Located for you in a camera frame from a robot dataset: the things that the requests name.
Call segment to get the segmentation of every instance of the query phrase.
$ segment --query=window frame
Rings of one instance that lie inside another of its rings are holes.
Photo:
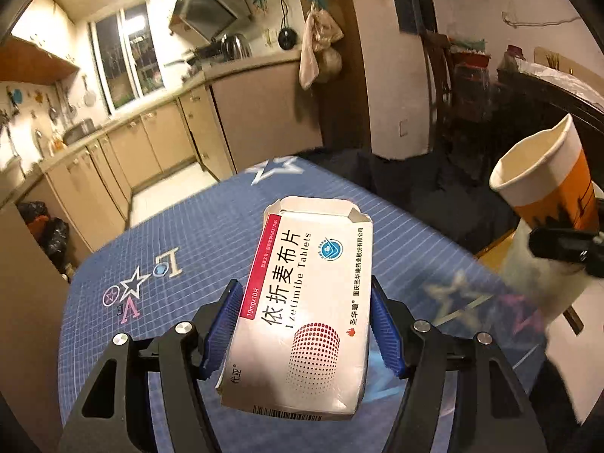
[[[149,0],[141,0],[138,3],[130,2],[128,4],[128,8],[141,5],[143,3],[145,4],[147,10],[147,24],[149,25],[149,32],[151,32],[151,19],[149,17]],[[126,22],[125,10],[126,8],[120,8],[114,12],[109,13],[108,15],[103,16],[102,18],[96,18],[95,20],[89,22],[91,30],[92,54],[94,57],[94,61],[97,65],[96,68],[98,71],[99,80],[101,82],[101,88],[103,89],[103,94],[105,95],[105,101],[107,106],[109,107],[109,113],[111,115],[116,114],[118,111],[122,110],[125,107],[132,107],[133,104],[136,104],[141,99],[144,99],[149,95],[152,95],[153,93],[161,92],[162,89],[165,89],[162,66],[159,64],[158,61],[158,69],[159,73],[161,74],[162,82],[164,82],[164,85],[159,89],[153,90],[153,92],[144,95],[143,88],[141,87],[140,80],[138,79],[137,65],[134,60],[134,56],[132,55],[132,48],[129,46],[129,43],[127,41],[128,36],[124,34],[124,24]],[[107,82],[107,75],[105,74],[105,68],[103,67],[103,59],[101,57],[101,51],[99,47],[99,36],[97,35],[97,22],[100,22],[101,20],[104,20],[105,18],[111,17],[113,15],[115,15],[117,18],[118,34],[120,36],[120,46],[122,48],[122,55],[124,57],[124,62],[126,65],[126,73],[128,74],[128,80],[130,82],[130,86],[132,87],[132,93],[134,94],[134,100],[127,102],[126,104],[118,108],[115,107],[113,99],[111,97],[111,90],[109,89],[109,83]]]

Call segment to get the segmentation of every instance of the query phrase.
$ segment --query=ceiling light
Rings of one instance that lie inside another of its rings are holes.
[[[124,30],[126,35],[136,34],[138,31],[142,31],[147,26],[147,19],[144,15],[137,15],[136,17],[129,18],[124,22]]]

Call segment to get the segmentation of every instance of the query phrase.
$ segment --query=kitchen counter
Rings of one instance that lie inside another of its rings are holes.
[[[97,131],[95,131],[93,134],[89,134],[81,140],[71,144],[67,148],[56,152],[54,157],[44,159],[39,164],[34,166],[32,171],[26,176],[25,180],[16,189],[14,189],[9,196],[5,197],[5,199],[0,199],[0,208],[7,202],[16,202],[19,200],[46,172],[51,170],[55,165],[77,153],[89,143],[98,140],[103,135],[114,131],[114,129],[117,129],[120,126],[125,125],[135,117],[174,101],[190,90],[196,89],[205,84],[209,84],[230,75],[253,69],[300,61],[300,55],[300,49],[295,48],[291,51],[283,51],[269,56],[251,57],[227,63],[218,63],[192,77],[190,80],[184,83],[182,87],[174,90],[162,90],[161,92],[152,93],[147,100],[141,99],[140,101],[137,101],[135,107],[129,108],[121,113],[114,114],[114,116],[110,117],[107,122],[99,126]]]

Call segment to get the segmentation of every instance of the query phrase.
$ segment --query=barcode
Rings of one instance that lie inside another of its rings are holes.
[[[313,416],[312,414],[297,414],[295,412],[283,412],[275,409],[267,409],[266,407],[261,407],[259,405],[255,405],[252,412],[255,414],[260,414],[261,416],[271,416],[272,418],[280,419],[295,419],[296,421],[321,420],[321,416]]]

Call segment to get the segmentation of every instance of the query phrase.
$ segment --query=grid pattern tablecloth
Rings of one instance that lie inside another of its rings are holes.
[[[544,336],[538,314],[521,296],[404,211],[309,162],[287,157],[252,167],[166,209],[85,261],[71,284],[63,317],[63,422],[114,334],[158,336],[218,299],[231,278],[245,287],[265,207],[292,195],[357,204],[373,220],[373,274],[386,294],[446,333],[491,332],[525,389],[532,386],[544,358]],[[447,449],[455,403],[455,373],[447,375],[433,447],[437,453]],[[217,377],[202,383],[201,391],[225,452],[380,452],[405,387],[384,367],[373,336],[365,396],[349,422],[287,421],[221,407],[213,390]],[[159,376],[152,374],[149,385],[158,448],[171,452]]]

